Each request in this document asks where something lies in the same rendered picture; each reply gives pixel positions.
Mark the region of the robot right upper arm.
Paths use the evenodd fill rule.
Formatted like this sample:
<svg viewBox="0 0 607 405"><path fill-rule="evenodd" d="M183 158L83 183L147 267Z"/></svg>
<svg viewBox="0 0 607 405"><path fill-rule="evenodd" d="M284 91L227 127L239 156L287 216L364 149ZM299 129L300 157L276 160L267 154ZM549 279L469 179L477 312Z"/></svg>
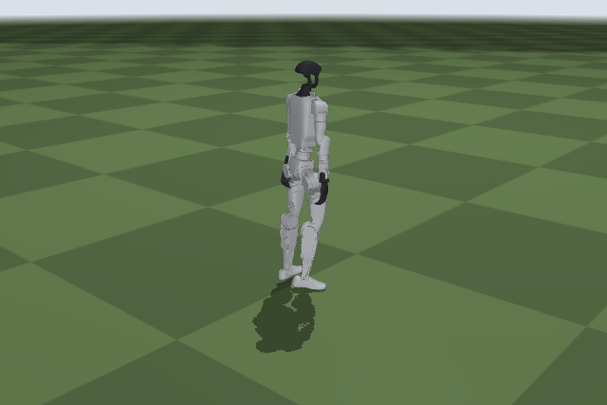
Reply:
<svg viewBox="0 0 607 405"><path fill-rule="evenodd" d="M324 101L311 100L311 112L314 115L315 121L315 141L317 146L320 147L322 138L327 137L324 133L326 130L328 105Z"/></svg>

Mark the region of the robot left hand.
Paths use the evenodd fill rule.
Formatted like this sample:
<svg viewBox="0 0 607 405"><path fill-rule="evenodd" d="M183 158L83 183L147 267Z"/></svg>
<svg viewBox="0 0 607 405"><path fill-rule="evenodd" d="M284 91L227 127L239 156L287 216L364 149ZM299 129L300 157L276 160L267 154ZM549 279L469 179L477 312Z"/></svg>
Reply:
<svg viewBox="0 0 607 405"><path fill-rule="evenodd" d="M287 162L288 162L288 156L285 157L285 164L287 164ZM292 179L292 178L286 178L284 175L284 172L282 172L281 183L288 188L291 188L288 183L288 181L291 181L290 179Z"/></svg>

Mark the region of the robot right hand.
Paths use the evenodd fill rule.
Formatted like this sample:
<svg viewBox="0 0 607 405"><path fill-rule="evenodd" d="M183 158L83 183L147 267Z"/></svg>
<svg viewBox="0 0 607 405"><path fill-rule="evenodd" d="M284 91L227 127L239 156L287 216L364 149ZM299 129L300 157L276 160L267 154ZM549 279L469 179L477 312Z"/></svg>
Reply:
<svg viewBox="0 0 607 405"><path fill-rule="evenodd" d="M321 205L322 203L325 202L327 194L328 194L328 184L327 182L329 182L329 178L325 179L325 173L321 172L320 173L320 180L319 182L321 182L322 186L321 186L321 196L320 196L320 200L318 202L315 202L314 204L316 205Z"/></svg>

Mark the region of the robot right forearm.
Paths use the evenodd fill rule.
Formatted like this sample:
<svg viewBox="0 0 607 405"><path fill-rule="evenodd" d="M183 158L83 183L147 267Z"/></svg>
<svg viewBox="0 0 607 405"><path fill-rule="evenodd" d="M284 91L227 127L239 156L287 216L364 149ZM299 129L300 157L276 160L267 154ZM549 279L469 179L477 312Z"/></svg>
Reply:
<svg viewBox="0 0 607 405"><path fill-rule="evenodd" d="M318 166L319 166L318 177L319 178L320 178L321 172L325 173L325 179L328 179L330 176L330 173L328 170L329 169L328 155L329 155L330 142L331 141L330 141L329 137L322 138L320 149L318 149L318 151L317 151Z"/></svg>

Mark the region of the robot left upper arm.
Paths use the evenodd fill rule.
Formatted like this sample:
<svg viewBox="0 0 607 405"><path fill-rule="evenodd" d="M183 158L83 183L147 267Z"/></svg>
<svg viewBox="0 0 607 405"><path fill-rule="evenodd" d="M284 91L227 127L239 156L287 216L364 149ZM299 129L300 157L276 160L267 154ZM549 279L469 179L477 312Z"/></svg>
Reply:
<svg viewBox="0 0 607 405"><path fill-rule="evenodd" d="M285 102L286 102L286 106L287 106L287 132L288 133L289 133L289 99L290 99L291 95L292 94L288 94L285 97Z"/></svg>

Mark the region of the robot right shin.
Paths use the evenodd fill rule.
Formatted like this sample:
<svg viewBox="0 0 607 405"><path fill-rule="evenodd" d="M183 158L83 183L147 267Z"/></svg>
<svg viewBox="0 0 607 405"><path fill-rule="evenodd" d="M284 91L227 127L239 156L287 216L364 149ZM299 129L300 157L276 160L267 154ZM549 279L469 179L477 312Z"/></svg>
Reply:
<svg viewBox="0 0 607 405"><path fill-rule="evenodd" d="M313 227L306 226L303 228L302 235L303 235L303 237L302 237L301 255L300 255L300 258L302 258L302 280L308 281L309 280L308 279L309 271L312 267L312 263L314 261L316 250L317 250L320 231L319 231L318 235L316 235L316 231ZM306 273L307 273L307 275L306 275ZM303 279L303 277L304 277L304 279Z"/></svg>

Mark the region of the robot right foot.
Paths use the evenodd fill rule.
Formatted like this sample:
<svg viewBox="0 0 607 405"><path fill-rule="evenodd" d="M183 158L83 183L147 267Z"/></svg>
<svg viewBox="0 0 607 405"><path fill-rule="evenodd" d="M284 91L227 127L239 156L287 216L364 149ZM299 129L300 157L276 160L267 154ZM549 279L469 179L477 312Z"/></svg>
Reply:
<svg viewBox="0 0 607 405"><path fill-rule="evenodd" d="M303 277L304 279L304 277ZM306 278L305 278L306 279ZM297 286L297 287L307 287L309 289L318 289L318 290L322 290L326 288L326 284L319 282L313 278L311 278L310 276L308 276L308 281L307 280L302 280L302 276L300 275L296 275L291 284L293 286Z"/></svg>

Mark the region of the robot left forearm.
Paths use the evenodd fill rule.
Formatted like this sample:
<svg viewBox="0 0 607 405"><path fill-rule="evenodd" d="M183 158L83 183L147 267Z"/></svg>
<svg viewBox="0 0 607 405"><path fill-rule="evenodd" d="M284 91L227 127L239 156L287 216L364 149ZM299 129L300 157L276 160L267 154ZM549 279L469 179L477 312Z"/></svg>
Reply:
<svg viewBox="0 0 607 405"><path fill-rule="evenodd" d="M289 162L291 156L296 155L296 150L298 150L297 149L298 146L291 142L290 134L288 132L286 133L286 141L287 141L287 148L288 148L286 156L288 156L288 162Z"/></svg>

